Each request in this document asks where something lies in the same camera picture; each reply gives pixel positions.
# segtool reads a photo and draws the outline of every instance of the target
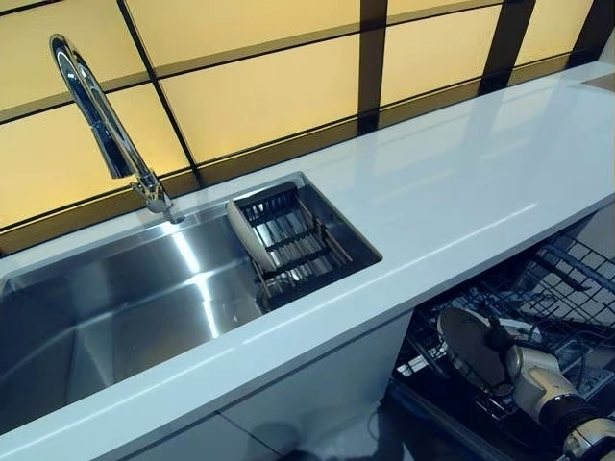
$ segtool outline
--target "kitchen sink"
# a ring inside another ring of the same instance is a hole
[[[311,260],[303,255],[300,268],[286,265],[263,274],[234,234],[225,208],[229,198],[188,214],[180,224],[161,223],[4,277],[0,433],[141,373],[381,259],[303,175],[284,183],[292,184],[293,194],[311,210],[306,227],[316,222],[321,226],[314,238],[324,235],[325,244],[334,239],[349,258],[346,263],[334,255],[327,263],[324,244]],[[279,185],[239,194],[239,201],[245,208],[250,197],[262,198]],[[300,231],[305,238],[307,231]],[[269,237],[290,240],[276,231]],[[282,250],[281,241],[263,245],[275,256]],[[316,264],[318,258],[325,263]],[[309,268],[315,267],[321,271],[311,273]],[[321,274],[324,267],[330,270]],[[273,304],[265,296],[272,291],[268,280],[283,281],[278,285],[285,294],[274,297],[278,301]]]

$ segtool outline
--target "faucet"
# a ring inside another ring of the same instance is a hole
[[[119,179],[135,175],[136,182],[131,186],[145,199],[147,208],[153,213],[161,213],[171,223],[179,222],[171,215],[171,199],[154,171],[141,158],[86,60],[60,34],[49,38],[49,46],[70,94],[92,129],[111,177]]]

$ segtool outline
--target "white cabinet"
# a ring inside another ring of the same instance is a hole
[[[171,434],[126,461],[273,461],[278,455],[219,415]]]
[[[382,397],[410,315],[358,337],[222,414],[279,454],[317,440]]]

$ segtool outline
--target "floor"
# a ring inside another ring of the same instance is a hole
[[[380,404],[330,437],[281,461],[469,461],[469,453],[429,421]]]

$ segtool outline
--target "dishwasher rack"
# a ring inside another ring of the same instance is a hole
[[[615,374],[586,365],[598,347],[615,348],[615,264],[575,238],[574,225],[415,309],[398,357],[394,377],[403,380],[430,368],[464,389],[465,396],[496,422],[515,414],[508,395],[496,395],[460,360],[438,333],[437,318],[448,306],[495,314],[520,339],[554,352],[560,368],[586,398]],[[472,376],[461,376],[465,373]]]

